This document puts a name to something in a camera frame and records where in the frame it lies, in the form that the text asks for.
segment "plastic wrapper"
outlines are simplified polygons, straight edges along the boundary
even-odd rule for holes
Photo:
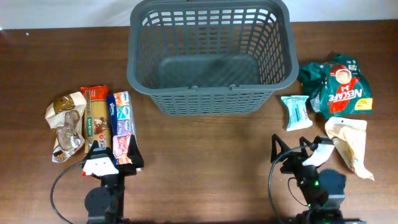
[[[55,100],[46,110],[45,119],[56,132],[53,162],[65,162],[85,143],[81,135],[81,121],[86,100],[80,92]]]
[[[312,121],[308,118],[305,102],[308,96],[282,96],[281,100],[289,111],[289,123],[286,131],[308,128],[312,126]]]
[[[325,118],[372,112],[369,83],[351,56],[337,54],[328,63],[310,63],[298,77],[312,109]]]
[[[127,91],[107,96],[113,130],[113,154],[116,165],[132,163],[127,156],[131,135],[136,136],[132,105]]]
[[[81,92],[87,101],[85,110],[85,154],[90,150],[94,141],[98,141],[99,147],[112,148],[109,113],[106,104],[108,88],[106,86],[82,87]]]

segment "brown table surface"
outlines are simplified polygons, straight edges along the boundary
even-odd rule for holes
[[[375,182],[357,177],[337,151],[323,168],[347,175],[346,218],[369,223],[398,220],[398,22],[294,23],[300,63],[323,61],[331,51],[359,61],[374,98],[368,121],[365,167]],[[51,161],[55,139],[44,113],[56,97],[81,86],[105,84],[132,95],[144,172],[126,179],[125,217],[154,222],[256,222],[274,217],[267,195],[271,135],[290,146],[299,137],[324,134],[325,120],[309,116],[311,128],[287,132],[281,95],[301,94],[299,82],[277,91],[258,111],[232,116],[173,117],[126,79],[128,27],[3,30],[0,34],[0,222],[62,223],[49,202],[62,170],[81,160]],[[100,182],[67,174],[55,203],[73,223],[85,223],[86,194]],[[305,210],[289,194],[287,179],[273,175],[273,196],[284,217]],[[293,193],[302,201],[294,184]]]

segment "crumpled packaging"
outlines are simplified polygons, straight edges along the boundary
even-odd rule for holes
[[[298,77],[312,109],[326,119],[372,113],[371,88],[354,57],[336,54],[327,63],[310,63],[300,68]]]
[[[45,119],[57,134],[53,162],[65,162],[84,145],[81,122],[85,108],[86,100],[80,92],[63,96],[47,107]]]
[[[348,168],[360,178],[374,180],[364,166],[366,125],[363,120],[331,117],[325,129]]]

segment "nescafe bag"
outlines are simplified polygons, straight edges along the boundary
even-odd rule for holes
[[[372,93],[358,61],[337,54],[328,63],[310,63],[298,75],[314,112],[326,118],[372,113]]]

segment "basket mesh wall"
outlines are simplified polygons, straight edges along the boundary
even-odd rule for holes
[[[286,75],[284,59],[289,59],[283,54],[279,22],[270,9],[262,7],[149,11],[141,21],[135,75],[142,86],[159,89],[162,59],[178,55],[245,54],[258,63],[260,83],[253,85],[279,83]],[[166,93],[150,97],[167,114],[220,114],[255,111],[271,93]]]

